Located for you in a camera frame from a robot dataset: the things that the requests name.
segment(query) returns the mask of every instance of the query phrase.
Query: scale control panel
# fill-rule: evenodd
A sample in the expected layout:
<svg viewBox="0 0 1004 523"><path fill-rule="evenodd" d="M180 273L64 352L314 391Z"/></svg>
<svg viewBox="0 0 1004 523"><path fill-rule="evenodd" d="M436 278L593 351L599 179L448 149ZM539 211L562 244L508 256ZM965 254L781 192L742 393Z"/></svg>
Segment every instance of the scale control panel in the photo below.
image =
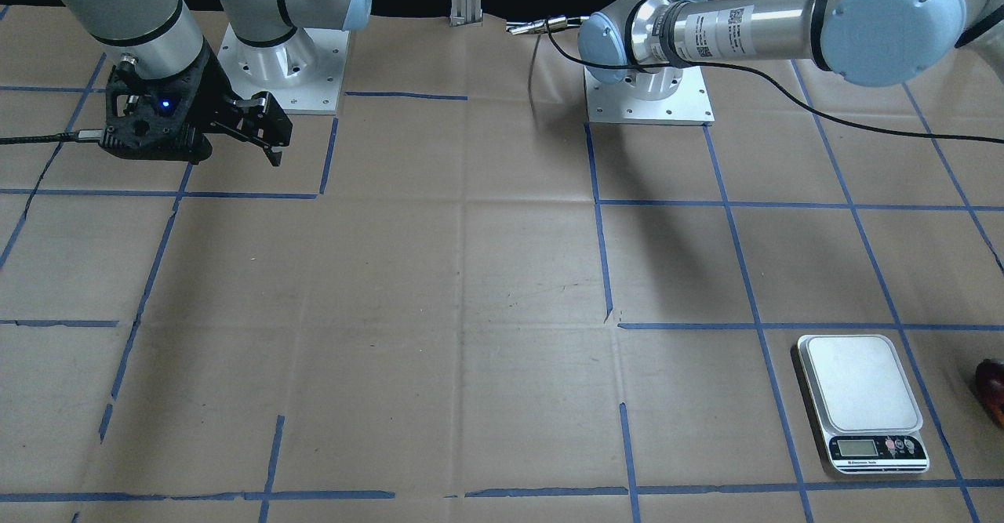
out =
<svg viewBox="0 0 1004 523"><path fill-rule="evenodd" d="M910 435L839 436L829 440L829 458L843 473L924 472L930 461Z"/></svg>

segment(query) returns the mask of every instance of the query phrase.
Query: black cable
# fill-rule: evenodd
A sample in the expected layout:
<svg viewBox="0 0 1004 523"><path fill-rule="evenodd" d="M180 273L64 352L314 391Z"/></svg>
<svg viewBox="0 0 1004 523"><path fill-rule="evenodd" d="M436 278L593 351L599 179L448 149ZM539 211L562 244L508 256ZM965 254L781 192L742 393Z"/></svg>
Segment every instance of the black cable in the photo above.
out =
<svg viewBox="0 0 1004 523"><path fill-rule="evenodd" d="M547 20L545 20L544 22L544 29L547 30L547 36L551 40L551 44L554 45L556 50L560 52L560 54L563 55L564 58L570 59L570 61L577 62L578 64L584 66L592 66L592 68L601 68L606 70L646 70L650 68L677 68L677 66L673 65L671 62L654 62L654 64L617 65L617 64L598 64L598 62L589 62L585 61L585 59L578 59L573 57L573 55L569 55L566 51L564 51L561 45L558 44L558 41L555 40L554 38L554 32L551 30L551 26L547 22ZM914 133L914 130L886 129L884 127L874 127L871 125L864 125L864 123L856 123L853 121L848 121L846 119L839 118L839 116L830 115L828 112L820 111L820 109L812 107L812 105L807 104L807 102L803 102L802 100L800 100L800 98L795 97L791 93L791 91L785 89L785 87L782 86L782 84L778 82L778 80L774 80L773 77L771 77L767 73L761 72L761 70L757 70L756 68L750 68L750 66L740 66L735 64L724 64L724 62L692 62L691 64L693 66L710 66L711 68L727 68L729 70L739 70L739 72L756 73L757 76L763 77L764 80L767 80L768 82L773 84L774 87L777 87L778 90L781 90L781 93L784 94L784 97L789 98L789 100L794 102L795 105L798 105L798 107L805 109L805 111L813 112L813 114L821 116L823 119L828 119L835 123L841 123L841 125L846 125L849 127L853 127L855 129L871 130L871 133L884 134L884 135L897 135L898 137L903 137L903 138L924 138L924 140L992 142L992 144L1004 145L1004 140L1001 140L1000 138L984 138L984 137L979 137L979 135L918 134Z"/></svg>
<svg viewBox="0 0 1004 523"><path fill-rule="evenodd" d="M74 142L76 134L32 135L28 138L0 138L0 145L29 145L35 142Z"/></svg>

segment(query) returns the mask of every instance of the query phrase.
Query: scale platform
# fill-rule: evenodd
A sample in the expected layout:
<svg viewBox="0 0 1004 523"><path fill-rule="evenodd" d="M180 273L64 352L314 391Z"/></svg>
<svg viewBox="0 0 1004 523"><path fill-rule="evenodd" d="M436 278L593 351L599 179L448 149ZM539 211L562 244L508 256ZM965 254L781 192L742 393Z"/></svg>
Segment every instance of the scale platform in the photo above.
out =
<svg viewBox="0 0 1004 523"><path fill-rule="evenodd" d="M833 468L843 474L928 471L924 419L893 341L805 335L797 350Z"/></svg>

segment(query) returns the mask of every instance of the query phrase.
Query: label sticker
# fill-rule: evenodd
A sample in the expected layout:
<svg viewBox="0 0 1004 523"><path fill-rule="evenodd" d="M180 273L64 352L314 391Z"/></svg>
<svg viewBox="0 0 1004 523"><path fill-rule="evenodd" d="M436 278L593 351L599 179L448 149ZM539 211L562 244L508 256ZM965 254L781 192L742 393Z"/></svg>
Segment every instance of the label sticker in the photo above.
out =
<svg viewBox="0 0 1004 523"><path fill-rule="evenodd" d="M678 45L677 54L695 62L755 55L752 27L753 5L691 13L687 16L683 47Z"/></svg>

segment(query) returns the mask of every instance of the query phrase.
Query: digital scale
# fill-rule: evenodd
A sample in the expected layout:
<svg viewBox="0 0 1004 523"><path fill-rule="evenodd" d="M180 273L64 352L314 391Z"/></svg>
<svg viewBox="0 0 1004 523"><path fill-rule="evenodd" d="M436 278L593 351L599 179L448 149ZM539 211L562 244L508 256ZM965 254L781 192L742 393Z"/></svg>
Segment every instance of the digital scale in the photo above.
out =
<svg viewBox="0 0 1004 523"><path fill-rule="evenodd" d="M924 419L893 341L805 335L797 349L833 468L843 474L927 472Z"/></svg>

